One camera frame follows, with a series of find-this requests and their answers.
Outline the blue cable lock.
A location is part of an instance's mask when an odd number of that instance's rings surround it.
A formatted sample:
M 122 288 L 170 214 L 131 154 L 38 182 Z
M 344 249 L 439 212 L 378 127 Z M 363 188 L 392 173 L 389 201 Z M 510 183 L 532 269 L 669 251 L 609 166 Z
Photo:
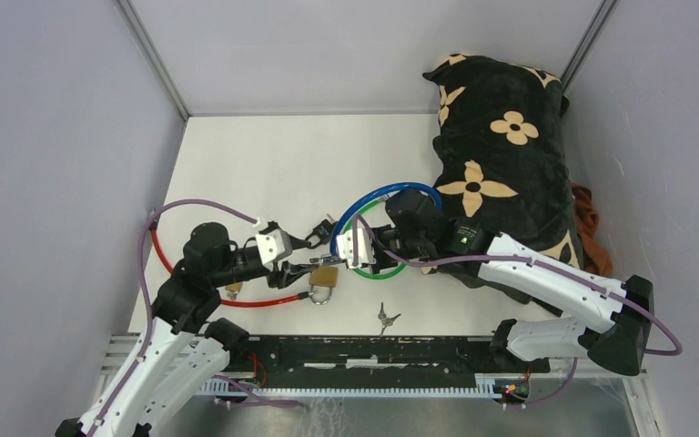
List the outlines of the blue cable lock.
M 441 195 L 431 186 L 428 186 L 426 184 L 420 183 L 420 182 L 397 182 L 393 184 L 389 184 L 386 186 L 383 186 L 381 188 L 376 188 L 369 192 L 368 194 L 364 195 L 361 197 L 359 200 L 356 200 L 348 209 L 340 216 L 336 227 L 330 234 L 330 240 L 329 240 L 329 255 L 323 256 L 319 259 L 311 259 L 310 261 L 313 263 L 318 263 L 319 265 L 335 265 L 338 262 L 341 262 L 341 259 L 339 259 L 336 256 L 336 243 L 335 239 L 339 235 L 339 232 L 343 229 L 343 227 L 349 222 L 349 220 L 357 215 L 360 212 L 360 209 L 366 206 L 369 203 L 372 203 L 375 200 L 380 199 L 384 195 L 396 193 L 399 191 L 403 191 L 406 189 L 416 189 L 419 192 L 425 194 L 428 196 L 433 204 L 436 206 L 437 209 L 442 209 L 442 200 L 441 200 Z

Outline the green cable lock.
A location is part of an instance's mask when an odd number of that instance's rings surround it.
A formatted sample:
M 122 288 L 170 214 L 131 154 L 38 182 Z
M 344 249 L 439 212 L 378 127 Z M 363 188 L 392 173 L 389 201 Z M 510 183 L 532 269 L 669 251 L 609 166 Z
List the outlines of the green cable lock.
M 368 210 L 375 208 L 379 204 L 383 203 L 384 199 L 378 198 L 374 199 L 365 206 L 361 207 L 358 210 L 358 213 L 360 215 L 365 214 Z M 366 270 L 362 269 L 354 269 L 353 272 L 356 273 L 357 275 L 361 276 L 364 279 L 370 279 L 370 280 L 385 280 L 385 279 L 391 279 L 398 274 L 400 274 L 403 270 L 405 269 L 405 265 L 397 264 L 394 267 L 388 267 L 388 268 L 380 268 L 379 271 L 373 270 L 371 273 L 368 273 Z

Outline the silver keys of brass padlock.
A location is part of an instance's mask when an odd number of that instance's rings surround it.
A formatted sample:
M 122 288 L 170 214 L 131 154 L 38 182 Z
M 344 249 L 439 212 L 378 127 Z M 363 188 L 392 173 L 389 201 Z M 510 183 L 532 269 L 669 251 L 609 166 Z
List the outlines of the silver keys of brass padlock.
M 387 328 L 391 327 L 400 316 L 401 313 L 395 314 L 394 316 L 388 316 L 385 311 L 385 305 L 382 302 L 380 304 L 380 311 L 378 313 L 378 319 L 380 321 L 381 326 L 379 336 L 382 337 L 385 334 Z

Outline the black padlock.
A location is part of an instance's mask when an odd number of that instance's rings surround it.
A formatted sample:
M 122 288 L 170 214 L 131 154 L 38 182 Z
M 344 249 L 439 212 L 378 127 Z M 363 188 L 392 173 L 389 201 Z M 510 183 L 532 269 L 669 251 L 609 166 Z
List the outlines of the black padlock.
M 331 235 L 337 227 L 337 221 L 330 215 L 326 217 L 308 234 L 305 240 L 309 243 L 311 249 L 329 244 Z

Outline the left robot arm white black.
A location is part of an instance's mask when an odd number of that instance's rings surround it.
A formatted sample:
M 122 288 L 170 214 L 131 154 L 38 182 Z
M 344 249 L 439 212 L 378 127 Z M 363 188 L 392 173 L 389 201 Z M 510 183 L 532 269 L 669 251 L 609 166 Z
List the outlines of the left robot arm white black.
M 56 435 L 156 436 L 212 376 L 243 368 L 248 332 L 225 318 L 208 321 L 221 303 L 220 288 L 266 278 L 283 289 L 318 269 L 288 263 L 291 238 L 276 225 L 254 240 L 240 249 L 220 223 L 194 228 L 125 363 L 93 405 L 62 421 Z

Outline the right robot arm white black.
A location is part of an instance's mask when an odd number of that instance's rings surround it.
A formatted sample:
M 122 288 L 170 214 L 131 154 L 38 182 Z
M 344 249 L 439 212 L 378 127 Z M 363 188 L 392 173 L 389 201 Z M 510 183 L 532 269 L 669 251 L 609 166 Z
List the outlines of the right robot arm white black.
M 537 252 L 471 218 L 450 218 L 414 189 L 392 196 L 388 226 L 368 228 L 377 252 L 433 267 L 471 287 L 514 291 L 562 313 L 554 320 L 503 320 L 489 348 L 491 364 L 513 371 L 523 362 L 587 358 L 636 376 L 649 350 L 653 283 L 641 276 L 606 278 Z

